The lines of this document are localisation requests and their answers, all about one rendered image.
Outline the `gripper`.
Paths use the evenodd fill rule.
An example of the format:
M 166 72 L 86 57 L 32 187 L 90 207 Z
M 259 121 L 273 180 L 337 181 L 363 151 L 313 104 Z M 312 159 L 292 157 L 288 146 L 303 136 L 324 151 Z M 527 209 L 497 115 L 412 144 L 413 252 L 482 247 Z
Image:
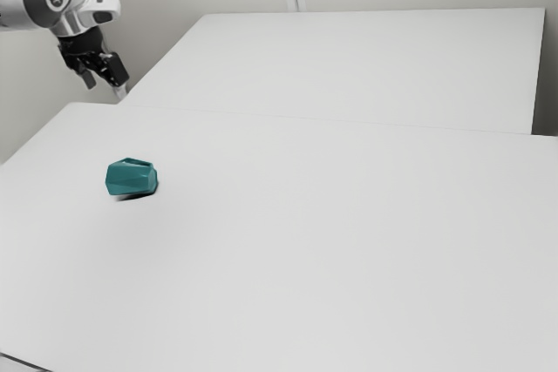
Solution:
M 92 71 L 99 72 L 115 96 L 124 99 L 129 74 L 116 52 L 104 53 L 103 42 L 101 29 L 95 26 L 76 36 L 58 37 L 58 48 L 66 66 L 79 74 L 88 90 L 97 85 Z

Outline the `teal faceted mug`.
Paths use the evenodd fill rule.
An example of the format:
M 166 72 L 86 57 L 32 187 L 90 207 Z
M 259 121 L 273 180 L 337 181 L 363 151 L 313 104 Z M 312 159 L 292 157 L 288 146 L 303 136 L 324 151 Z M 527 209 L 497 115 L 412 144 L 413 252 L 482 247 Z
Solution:
M 158 173 L 150 162 L 125 158 L 111 163 L 105 174 L 105 187 L 112 196 L 155 193 Z

